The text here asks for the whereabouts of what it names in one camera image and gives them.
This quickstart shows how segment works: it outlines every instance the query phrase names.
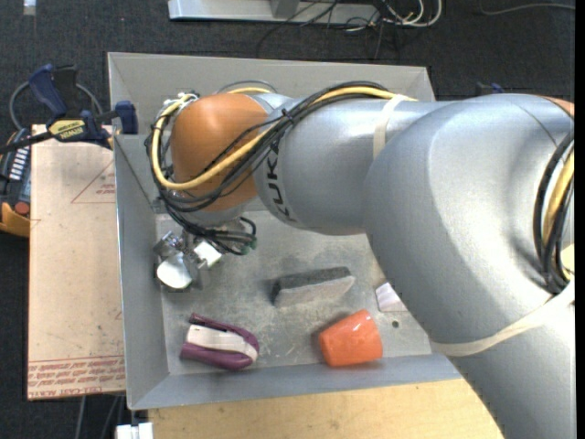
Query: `orange cup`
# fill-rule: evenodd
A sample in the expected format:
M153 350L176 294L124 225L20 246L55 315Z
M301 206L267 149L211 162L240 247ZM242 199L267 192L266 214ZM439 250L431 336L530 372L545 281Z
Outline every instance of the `orange cup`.
M382 358L382 339L374 319L362 309L319 334L329 366L349 366Z

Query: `purple object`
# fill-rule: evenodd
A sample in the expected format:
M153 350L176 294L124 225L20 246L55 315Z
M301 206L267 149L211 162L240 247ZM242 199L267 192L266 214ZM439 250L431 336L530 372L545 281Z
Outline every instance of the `purple object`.
M221 322L199 316L198 314L192 314L191 318L189 318L189 323L213 328L215 330L236 333L243 337L246 342L250 343L256 351L260 352L258 340L251 334L251 332L244 328L232 326L230 324L222 324ZM196 361L210 364L211 366L229 370L243 369L254 362L252 358L243 353L204 348L188 342L183 343L183 347L181 348L181 358L194 359Z

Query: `cardboard sheet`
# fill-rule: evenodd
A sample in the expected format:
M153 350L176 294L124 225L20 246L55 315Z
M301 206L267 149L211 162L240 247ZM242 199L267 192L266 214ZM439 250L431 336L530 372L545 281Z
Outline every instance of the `cardboard sheet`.
M33 147L27 358L29 400L125 390L113 153L96 145Z

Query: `gray robot arm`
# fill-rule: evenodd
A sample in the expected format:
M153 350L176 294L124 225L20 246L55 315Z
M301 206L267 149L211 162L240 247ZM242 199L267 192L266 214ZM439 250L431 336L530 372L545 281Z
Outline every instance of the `gray robot arm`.
M267 125L302 102L250 97ZM562 105L529 95L348 100L272 142L253 178L264 205L291 226L365 232L405 305L445 350L497 334L553 297L535 247L535 200L573 128ZM240 211L188 217L213 224ZM576 437L574 329L574 305L565 304L491 348L451 353L506 438Z

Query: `gray block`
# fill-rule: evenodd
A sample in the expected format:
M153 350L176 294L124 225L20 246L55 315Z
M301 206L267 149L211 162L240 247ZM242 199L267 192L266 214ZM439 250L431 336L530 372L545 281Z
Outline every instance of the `gray block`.
M272 287L272 301L278 308L328 301L341 297L356 281L347 267L296 273L279 278Z

